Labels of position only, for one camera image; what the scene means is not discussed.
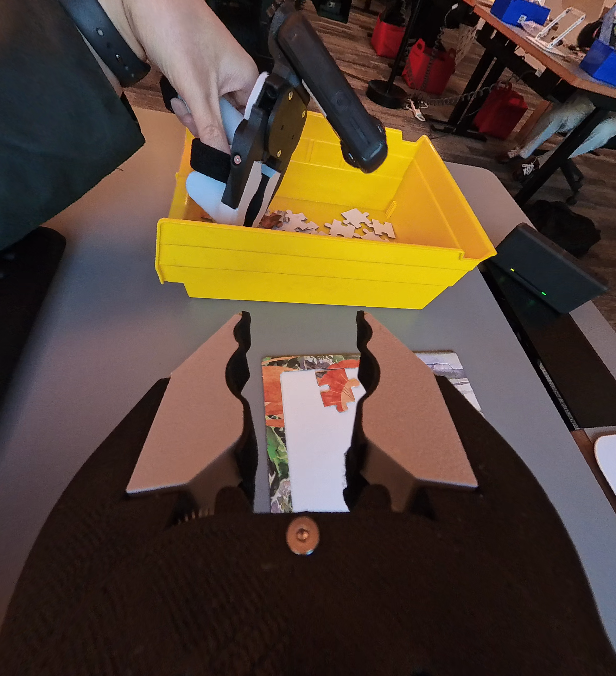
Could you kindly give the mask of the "red bag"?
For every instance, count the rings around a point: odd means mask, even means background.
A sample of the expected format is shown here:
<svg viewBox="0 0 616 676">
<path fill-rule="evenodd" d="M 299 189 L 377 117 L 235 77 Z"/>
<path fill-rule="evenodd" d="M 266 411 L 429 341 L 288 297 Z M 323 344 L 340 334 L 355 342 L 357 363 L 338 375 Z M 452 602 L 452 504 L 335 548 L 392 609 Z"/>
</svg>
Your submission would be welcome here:
<svg viewBox="0 0 616 676">
<path fill-rule="evenodd" d="M 456 69 L 456 50 L 434 50 L 419 39 L 406 59 L 402 77 L 413 90 L 441 95 Z"/>
<path fill-rule="evenodd" d="M 374 52 L 380 57 L 395 57 L 404 37 L 405 28 L 405 21 L 401 15 L 388 16 L 380 13 L 370 38 Z"/>
<path fill-rule="evenodd" d="M 522 95 L 511 83 L 494 89 L 486 97 L 475 116 L 474 126 L 481 134 L 496 139 L 507 139 L 528 110 Z"/>
</svg>

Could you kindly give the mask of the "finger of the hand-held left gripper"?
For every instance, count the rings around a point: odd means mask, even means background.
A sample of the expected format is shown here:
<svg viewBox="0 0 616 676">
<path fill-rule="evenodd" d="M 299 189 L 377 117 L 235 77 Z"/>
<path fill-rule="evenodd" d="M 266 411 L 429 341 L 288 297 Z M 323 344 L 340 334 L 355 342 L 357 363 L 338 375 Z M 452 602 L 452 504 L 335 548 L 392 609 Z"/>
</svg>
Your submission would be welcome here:
<svg viewBox="0 0 616 676">
<path fill-rule="evenodd" d="M 262 164 L 254 162 L 239 205 L 239 225 L 254 226 L 263 214 L 264 174 Z"/>
<path fill-rule="evenodd" d="M 261 173 L 261 206 L 258 213 L 258 226 L 261 225 L 261 221 L 267 213 L 270 202 L 278 188 L 278 184 L 281 182 L 281 173 L 276 170 L 262 168 Z"/>
</svg>

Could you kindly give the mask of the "black bag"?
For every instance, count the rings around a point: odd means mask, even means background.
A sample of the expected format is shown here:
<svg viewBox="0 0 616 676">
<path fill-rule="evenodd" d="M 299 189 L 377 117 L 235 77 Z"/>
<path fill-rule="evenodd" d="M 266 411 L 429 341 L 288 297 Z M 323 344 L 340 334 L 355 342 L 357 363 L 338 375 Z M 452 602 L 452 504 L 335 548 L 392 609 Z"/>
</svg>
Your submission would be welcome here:
<svg viewBox="0 0 616 676">
<path fill-rule="evenodd" d="M 540 233 L 575 258 L 584 257 L 601 239 L 593 221 L 565 202 L 537 200 L 523 211 Z"/>
</svg>

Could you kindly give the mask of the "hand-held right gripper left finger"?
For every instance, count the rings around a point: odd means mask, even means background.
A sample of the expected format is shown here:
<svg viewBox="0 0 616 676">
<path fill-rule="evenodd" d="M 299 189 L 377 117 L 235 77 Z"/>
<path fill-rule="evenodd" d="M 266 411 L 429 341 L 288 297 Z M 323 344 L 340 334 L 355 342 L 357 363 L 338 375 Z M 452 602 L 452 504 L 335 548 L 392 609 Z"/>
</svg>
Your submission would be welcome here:
<svg viewBox="0 0 616 676">
<path fill-rule="evenodd" d="M 253 505 L 258 447 L 242 395 L 250 324 L 235 314 L 171 373 L 127 494 L 186 491 L 212 510 L 222 488 L 239 487 Z"/>
</svg>

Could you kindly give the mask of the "clear acrylic stand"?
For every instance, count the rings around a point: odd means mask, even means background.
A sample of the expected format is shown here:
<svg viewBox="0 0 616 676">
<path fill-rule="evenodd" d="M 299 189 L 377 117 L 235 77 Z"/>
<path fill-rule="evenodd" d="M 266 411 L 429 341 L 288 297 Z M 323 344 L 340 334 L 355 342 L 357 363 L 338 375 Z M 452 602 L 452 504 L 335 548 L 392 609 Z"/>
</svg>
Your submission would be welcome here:
<svg viewBox="0 0 616 676">
<path fill-rule="evenodd" d="M 585 21 L 586 14 L 574 7 L 563 10 L 544 26 L 532 21 L 524 21 L 521 27 L 526 32 L 526 39 L 539 49 L 551 54 L 561 55 L 565 38 Z"/>
</svg>

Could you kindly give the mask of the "pile of puzzle pieces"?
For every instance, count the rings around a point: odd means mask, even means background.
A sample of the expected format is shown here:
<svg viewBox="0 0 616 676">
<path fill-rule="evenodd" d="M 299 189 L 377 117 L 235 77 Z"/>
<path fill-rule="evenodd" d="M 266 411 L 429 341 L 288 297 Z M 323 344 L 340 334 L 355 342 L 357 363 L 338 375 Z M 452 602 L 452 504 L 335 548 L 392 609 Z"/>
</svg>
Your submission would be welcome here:
<svg viewBox="0 0 616 676">
<path fill-rule="evenodd" d="M 305 214 L 290 209 L 267 209 L 254 228 L 295 234 L 315 234 L 343 239 L 396 241 L 393 224 L 370 219 L 357 208 L 342 212 L 329 223 L 319 224 Z"/>
</svg>

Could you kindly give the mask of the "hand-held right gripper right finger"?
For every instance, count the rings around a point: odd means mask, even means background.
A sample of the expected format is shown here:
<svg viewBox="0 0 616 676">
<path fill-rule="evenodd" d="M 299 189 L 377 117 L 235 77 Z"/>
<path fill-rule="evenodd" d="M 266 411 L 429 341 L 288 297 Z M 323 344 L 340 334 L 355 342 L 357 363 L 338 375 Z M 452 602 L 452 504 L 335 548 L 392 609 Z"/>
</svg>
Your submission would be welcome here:
<svg viewBox="0 0 616 676">
<path fill-rule="evenodd" d="M 463 443 L 430 367 L 372 314 L 356 315 L 361 353 L 351 441 L 351 508 L 366 487 L 383 486 L 404 512 L 425 487 L 478 487 Z"/>
</svg>

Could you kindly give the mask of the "wood-edged office desk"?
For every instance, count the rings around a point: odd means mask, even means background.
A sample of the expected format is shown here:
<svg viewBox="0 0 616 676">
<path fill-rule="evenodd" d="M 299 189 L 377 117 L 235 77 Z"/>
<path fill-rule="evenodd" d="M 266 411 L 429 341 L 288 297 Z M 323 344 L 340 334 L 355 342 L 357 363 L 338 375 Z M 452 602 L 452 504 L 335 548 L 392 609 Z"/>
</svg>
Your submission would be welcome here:
<svg viewBox="0 0 616 676">
<path fill-rule="evenodd" d="M 574 62 L 545 53 L 526 39 L 523 30 L 509 26 L 493 16 L 490 9 L 478 1 L 468 1 L 473 12 L 484 19 L 476 42 L 484 48 L 465 93 L 489 87 L 498 82 L 502 72 L 509 70 L 540 97 L 560 103 L 573 91 L 583 91 L 595 109 L 580 125 L 565 137 L 549 160 L 532 174 L 515 196 L 518 205 L 525 205 L 586 140 L 609 112 L 616 112 L 616 88 L 591 78 Z"/>
</svg>

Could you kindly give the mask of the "black office chair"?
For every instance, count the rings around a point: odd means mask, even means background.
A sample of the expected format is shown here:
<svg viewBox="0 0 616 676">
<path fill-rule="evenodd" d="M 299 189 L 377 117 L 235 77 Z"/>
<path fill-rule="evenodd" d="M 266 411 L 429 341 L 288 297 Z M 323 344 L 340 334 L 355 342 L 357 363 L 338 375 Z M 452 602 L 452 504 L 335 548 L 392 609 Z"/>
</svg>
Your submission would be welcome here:
<svg viewBox="0 0 616 676">
<path fill-rule="evenodd" d="M 587 198 L 612 197 L 616 188 L 616 150 L 599 150 L 575 158 L 562 167 L 564 198 L 575 206 Z"/>
</svg>

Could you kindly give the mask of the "black wrist band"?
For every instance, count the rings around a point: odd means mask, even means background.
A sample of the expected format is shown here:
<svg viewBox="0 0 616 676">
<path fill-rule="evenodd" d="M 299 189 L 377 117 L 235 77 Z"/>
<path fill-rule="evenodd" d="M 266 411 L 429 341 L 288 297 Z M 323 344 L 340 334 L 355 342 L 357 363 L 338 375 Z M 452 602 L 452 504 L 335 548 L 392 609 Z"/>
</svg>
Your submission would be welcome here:
<svg viewBox="0 0 616 676">
<path fill-rule="evenodd" d="M 60 1 L 81 35 L 123 88 L 132 87 L 151 71 L 121 36 L 98 1 Z"/>
</svg>

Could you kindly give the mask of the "red fan puzzle piece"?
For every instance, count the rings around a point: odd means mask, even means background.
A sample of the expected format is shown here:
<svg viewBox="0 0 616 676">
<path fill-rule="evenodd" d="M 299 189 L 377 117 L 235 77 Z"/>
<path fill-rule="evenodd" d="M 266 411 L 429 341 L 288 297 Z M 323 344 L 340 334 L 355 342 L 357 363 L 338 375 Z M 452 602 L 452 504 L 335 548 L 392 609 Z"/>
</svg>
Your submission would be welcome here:
<svg viewBox="0 0 616 676">
<path fill-rule="evenodd" d="M 356 401 L 353 389 L 360 387 L 356 369 L 341 368 L 338 364 L 332 364 L 328 369 L 318 370 L 315 377 L 325 408 L 332 407 L 339 413 L 345 413 L 348 406 Z"/>
</svg>

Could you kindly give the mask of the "puzzle frame board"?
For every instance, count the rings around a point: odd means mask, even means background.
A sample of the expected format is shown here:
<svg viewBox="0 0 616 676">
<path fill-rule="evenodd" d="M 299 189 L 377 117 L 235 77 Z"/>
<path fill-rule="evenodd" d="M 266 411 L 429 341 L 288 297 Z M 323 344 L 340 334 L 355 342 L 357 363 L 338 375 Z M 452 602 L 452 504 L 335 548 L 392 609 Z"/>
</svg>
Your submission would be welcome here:
<svg viewBox="0 0 616 676">
<path fill-rule="evenodd" d="M 446 376 L 453 393 L 480 412 L 457 355 L 451 351 L 415 353 L 435 375 Z M 267 357 L 262 359 L 271 512 L 344 512 L 346 453 L 351 450 L 356 401 L 345 413 L 322 405 L 315 373 L 332 364 L 358 369 L 360 355 Z"/>
</svg>

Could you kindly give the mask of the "blue tray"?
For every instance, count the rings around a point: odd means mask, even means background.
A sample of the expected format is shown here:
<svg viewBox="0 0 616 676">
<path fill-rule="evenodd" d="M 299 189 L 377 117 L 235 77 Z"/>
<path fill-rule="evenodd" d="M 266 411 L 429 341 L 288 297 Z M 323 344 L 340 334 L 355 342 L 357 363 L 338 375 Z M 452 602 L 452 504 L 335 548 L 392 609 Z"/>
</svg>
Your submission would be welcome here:
<svg viewBox="0 0 616 676">
<path fill-rule="evenodd" d="M 511 26 L 518 26 L 524 21 L 544 26 L 549 18 L 550 8 L 539 1 L 495 1 L 490 13 Z"/>
<path fill-rule="evenodd" d="M 616 87 L 616 50 L 601 40 L 593 42 L 579 67 L 596 80 Z"/>
</svg>

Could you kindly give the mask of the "yellow plastic bin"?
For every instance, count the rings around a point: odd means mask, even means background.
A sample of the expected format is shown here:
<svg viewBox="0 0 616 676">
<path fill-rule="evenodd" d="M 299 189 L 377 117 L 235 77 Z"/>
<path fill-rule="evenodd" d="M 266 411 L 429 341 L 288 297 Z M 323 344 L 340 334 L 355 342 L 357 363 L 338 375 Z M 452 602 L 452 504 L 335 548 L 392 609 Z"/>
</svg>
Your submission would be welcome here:
<svg viewBox="0 0 616 676">
<path fill-rule="evenodd" d="M 271 209 L 323 224 L 357 208 L 390 222 L 396 241 L 343 239 L 203 221 L 188 197 L 186 132 L 169 216 L 157 223 L 155 268 L 192 298 L 422 309 L 496 250 L 431 141 L 386 129 L 371 174 L 346 164 L 329 123 L 308 120 Z"/>
</svg>

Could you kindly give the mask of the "person's left hand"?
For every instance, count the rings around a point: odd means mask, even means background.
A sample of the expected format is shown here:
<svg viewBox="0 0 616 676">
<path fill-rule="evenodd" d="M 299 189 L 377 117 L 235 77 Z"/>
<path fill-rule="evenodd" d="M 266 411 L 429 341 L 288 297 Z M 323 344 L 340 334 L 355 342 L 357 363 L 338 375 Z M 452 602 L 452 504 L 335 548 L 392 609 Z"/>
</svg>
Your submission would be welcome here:
<svg viewBox="0 0 616 676">
<path fill-rule="evenodd" d="M 204 1 L 123 1 L 137 55 L 160 69 L 179 120 L 204 144 L 229 154 L 220 99 L 245 107 L 259 77 L 250 55 Z"/>
</svg>

